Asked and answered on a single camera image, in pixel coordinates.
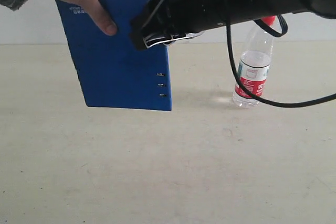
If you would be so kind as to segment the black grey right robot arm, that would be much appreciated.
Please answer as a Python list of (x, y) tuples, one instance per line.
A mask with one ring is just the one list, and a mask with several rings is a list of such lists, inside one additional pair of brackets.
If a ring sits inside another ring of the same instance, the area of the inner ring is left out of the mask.
[(334, 19), (335, 0), (149, 0), (131, 20), (130, 38), (144, 50), (221, 26), (303, 12)]

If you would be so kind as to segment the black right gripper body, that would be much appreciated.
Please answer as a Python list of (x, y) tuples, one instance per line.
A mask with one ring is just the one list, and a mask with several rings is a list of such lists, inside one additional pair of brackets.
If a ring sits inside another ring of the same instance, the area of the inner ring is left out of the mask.
[(204, 31), (188, 24), (201, 0), (149, 0), (131, 21), (129, 37), (137, 50), (200, 36)]

